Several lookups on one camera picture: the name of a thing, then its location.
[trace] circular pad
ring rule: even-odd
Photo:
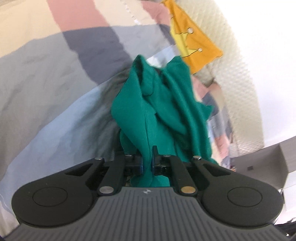
[[[260,192],[253,188],[237,187],[228,192],[228,200],[241,207],[253,207],[262,200]]]
[[[47,187],[35,192],[33,200],[40,206],[53,207],[67,199],[67,192],[62,188]]]

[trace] green cloth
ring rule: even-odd
[[[169,186],[164,176],[151,169],[152,146],[161,155],[177,155],[188,162],[192,156],[211,159],[207,119],[212,112],[195,100],[188,66],[180,56],[165,68],[151,67],[143,56],[133,62],[129,78],[114,99],[111,113],[121,128],[120,142],[125,153],[143,156],[144,173],[133,177],[135,187]]]

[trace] orange fabric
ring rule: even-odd
[[[223,52],[200,30],[189,16],[174,2],[164,0],[171,14],[171,35],[180,50],[183,61],[192,74],[221,57]]]

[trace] logo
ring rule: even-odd
[[[143,193],[145,193],[145,194],[149,194],[149,193],[151,193],[152,191],[150,191],[149,189],[146,189],[145,191],[143,191]]]

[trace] beige fabric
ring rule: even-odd
[[[155,21],[135,0],[94,0],[96,8],[104,16],[110,26],[152,25]]]
[[[222,87],[234,142],[231,157],[255,152],[264,147],[261,115],[257,95],[240,49],[222,12],[214,0],[176,0],[201,30],[224,52],[222,58],[204,67],[198,78],[209,85]]]
[[[46,0],[16,0],[0,6],[0,57],[32,39],[59,32]]]

